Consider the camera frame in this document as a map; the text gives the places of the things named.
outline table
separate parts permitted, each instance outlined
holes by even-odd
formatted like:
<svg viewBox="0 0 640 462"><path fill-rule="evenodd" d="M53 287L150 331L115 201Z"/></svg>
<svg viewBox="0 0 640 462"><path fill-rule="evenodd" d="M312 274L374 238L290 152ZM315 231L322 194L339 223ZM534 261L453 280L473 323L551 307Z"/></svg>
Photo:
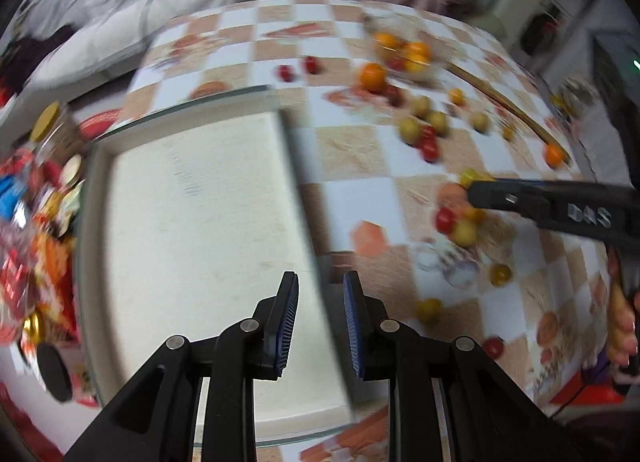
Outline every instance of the table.
<svg viewBox="0 0 640 462"><path fill-rule="evenodd" d="M115 127L190 98L270 84L325 280L339 283L357 270L390 317L438 339L501 337L498 364L542 406L604 345L604 246L495 212L481 226L478 246L464 251L436 232L433 216L438 203L466 203L456 182L469 167L526 179L579 179L580 172L575 165L550 169L543 142L517 120L513 142L502 139L499 122L510 115L444 70L431 89L391 82L405 101L427 95L441 111L452 110L447 90L458 87L469 106L491 114L493 130L474 132L468 113L458 110L449 117L450 135L440 139L442 160L424 162L397 135L409 102L393 108L352 88L355 71L371 58L363 13L421 23L453 47L455 64L491 82L569 149L532 82L491 35L432 13L354 0L260 0L172 20L134 76ZM322 73L305 74L306 55L319 58ZM278 79L280 64L293 66L292 82ZM513 270L506 286L488 282L492 263ZM444 314L423 326L417 305L431 297L442 300Z"/></svg>

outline red fruit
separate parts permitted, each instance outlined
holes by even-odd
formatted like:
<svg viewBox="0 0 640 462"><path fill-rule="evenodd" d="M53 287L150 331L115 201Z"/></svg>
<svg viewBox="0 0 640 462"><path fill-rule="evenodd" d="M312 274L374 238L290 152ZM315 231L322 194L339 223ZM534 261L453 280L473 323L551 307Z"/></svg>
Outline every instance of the red fruit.
<svg viewBox="0 0 640 462"><path fill-rule="evenodd" d="M482 343L482 350L495 361L504 352L504 341L500 337L489 337Z"/></svg>
<svg viewBox="0 0 640 462"><path fill-rule="evenodd" d="M390 70L395 72L404 72L404 59L401 57L392 57L389 59L386 66L389 67Z"/></svg>
<svg viewBox="0 0 640 462"><path fill-rule="evenodd" d="M420 142L420 153L427 162L435 162L440 157L438 143L435 139L424 139Z"/></svg>
<svg viewBox="0 0 640 462"><path fill-rule="evenodd" d="M278 75L284 82L291 82L293 80L293 68L288 64L281 64L278 66Z"/></svg>
<svg viewBox="0 0 640 462"><path fill-rule="evenodd" d="M436 138L436 129L431 124L427 124L426 126L422 126L422 139L423 140L435 140L435 138Z"/></svg>
<svg viewBox="0 0 640 462"><path fill-rule="evenodd" d="M448 235L456 223L456 214L448 207L441 207L436 213L436 230L443 235Z"/></svg>
<svg viewBox="0 0 640 462"><path fill-rule="evenodd" d="M391 106L397 108L402 104L402 92L397 86L394 86L392 84L386 85L382 94L386 97Z"/></svg>
<svg viewBox="0 0 640 462"><path fill-rule="evenodd" d="M313 56L306 56L304 60L305 70L307 74L317 74L320 68L318 60Z"/></svg>

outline yellow fruit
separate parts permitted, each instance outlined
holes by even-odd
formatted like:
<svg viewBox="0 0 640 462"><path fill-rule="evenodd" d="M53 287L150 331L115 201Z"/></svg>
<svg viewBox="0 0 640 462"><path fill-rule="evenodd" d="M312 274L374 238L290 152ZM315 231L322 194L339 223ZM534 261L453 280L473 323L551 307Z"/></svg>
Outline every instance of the yellow fruit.
<svg viewBox="0 0 640 462"><path fill-rule="evenodd" d="M471 124L479 133L486 133L491 128L491 119L484 111L476 111L471 118Z"/></svg>
<svg viewBox="0 0 640 462"><path fill-rule="evenodd" d="M373 34L373 39L375 39L381 47L391 50L396 50L396 48L400 46L399 39L388 32L376 32Z"/></svg>
<svg viewBox="0 0 640 462"><path fill-rule="evenodd" d="M442 315L443 310L442 301L435 297L430 297L418 303L415 314L422 324L428 325L438 319Z"/></svg>
<svg viewBox="0 0 640 462"><path fill-rule="evenodd" d="M418 119L426 119L431 112L431 99L429 97L421 95L414 98L412 104L412 113L418 117Z"/></svg>
<svg viewBox="0 0 640 462"><path fill-rule="evenodd" d="M465 94L460 88L452 88L449 90L449 100L456 106L462 106L465 104Z"/></svg>
<svg viewBox="0 0 640 462"><path fill-rule="evenodd" d="M415 146L422 137L422 126L413 117L405 117L398 125L400 138L405 144Z"/></svg>
<svg viewBox="0 0 640 462"><path fill-rule="evenodd" d="M511 142L513 137L516 136L516 128L513 124L507 124L502 128L502 138L504 138L507 142Z"/></svg>
<svg viewBox="0 0 640 462"><path fill-rule="evenodd" d="M475 169L465 169L462 173L460 173L458 184L460 184L463 188L468 189L472 182L479 179L480 175Z"/></svg>
<svg viewBox="0 0 640 462"><path fill-rule="evenodd" d="M470 220L459 220L453 227L451 239L460 247L472 247L478 241L478 227Z"/></svg>
<svg viewBox="0 0 640 462"><path fill-rule="evenodd" d="M385 69L377 63L365 64L360 70L360 83L369 92L381 92L386 85Z"/></svg>
<svg viewBox="0 0 640 462"><path fill-rule="evenodd" d="M404 60L404 69L410 74L416 74L423 71L427 64L428 61L424 56L416 54L415 52L409 52Z"/></svg>
<svg viewBox="0 0 640 462"><path fill-rule="evenodd" d="M407 54L417 54L422 56L427 62L431 61L431 47L427 43L423 43L422 41L412 41L407 44L404 50Z"/></svg>
<svg viewBox="0 0 640 462"><path fill-rule="evenodd" d="M449 132L449 121L441 111L431 111L427 116L427 122L433 126L440 137L444 137Z"/></svg>
<svg viewBox="0 0 640 462"><path fill-rule="evenodd" d="M493 286L501 287L511 281L513 271L508 265L495 263L489 270L489 281Z"/></svg>
<svg viewBox="0 0 640 462"><path fill-rule="evenodd" d="M377 54L385 61L396 55L396 49L400 46L400 40L387 32L376 32L373 39L378 43Z"/></svg>
<svg viewBox="0 0 640 462"><path fill-rule="evenodd" d="M486 218L486 212L484 209L478 209L477 207L467 207L463 213L465 218L476 225L484 222Z"/></svg>

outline finger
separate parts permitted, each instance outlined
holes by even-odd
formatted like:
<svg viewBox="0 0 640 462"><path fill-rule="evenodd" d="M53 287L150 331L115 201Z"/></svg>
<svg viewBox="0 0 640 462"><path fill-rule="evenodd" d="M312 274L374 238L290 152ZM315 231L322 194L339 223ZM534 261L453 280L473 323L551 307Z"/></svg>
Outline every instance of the finger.
<svg viewBox="0 0 640 462"><path fill-rule="evenodd" d="M620 330L619 328L612 327L609 330L609 345L630 356L638 353L638 340L636 339L636 335Z"/></svg>
<svg viewBox="0 0 640 462"><path fill-rule="evenodd" d="M607 357L609 358L609 361L611 361L615 365L618 365L618 366L629 365L629 356L624 352L620 352L619 350L616 350L612 346L609 346L609 348L607 348Z"/></svg>
<svg viewBox="0 0 640 462"><path fill-rule="evenodd" d="M622 287L618 283L612 283L609 296L609 323L619 323L620 328L633 330L636 322L636 314L631 304L626 300Z"/></svg>

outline orange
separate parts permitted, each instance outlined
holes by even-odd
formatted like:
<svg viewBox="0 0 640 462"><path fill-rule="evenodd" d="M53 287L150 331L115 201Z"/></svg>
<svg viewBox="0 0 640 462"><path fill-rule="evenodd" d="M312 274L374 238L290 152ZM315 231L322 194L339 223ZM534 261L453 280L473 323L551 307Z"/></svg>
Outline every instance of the orange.
<svg viewBox="0 0 640 462"><path fill-rule="evenodd" d="M360 83L369 92L381 92L386 84L385 69L377 63L365 64L360 70Z"/></svg>
<svg viewBox="0 0 640 462"><path fill-rule="evenodd" d="M404 49L407 54L418 54L424 57L426 61L431 60L431 47L422 41L411 41Z"/></svg>
<svg viewBox="0 0 640 462"><path fill-rule="evenodd" d="M564 161L562 150L556 144L547 144L545 147L545 162L551 168L557 168Z"/></svg>
<svg viewBox="0 0 640 462"><path fill-rule="evenodd" d="M465 94L460 88L452 88L449 90L449 100L456 106L462 106L465 104Z"/></svg>
<svg viewBox="0 0 640 462"><path fill-rule="evenodd" d="M404 69L411 74L415 74L416 72L424 70L427 64L428 62L423 55L411 52L406 55Z"/></svg>
<svg viewBox="0 0 640 462"><path fill-rule="evenodd" d="M389 48L390 50L396 50L396 48L400 46L400 40L395 35L387 32L375 32L373 39L375 39L381 47Z"/></svg>

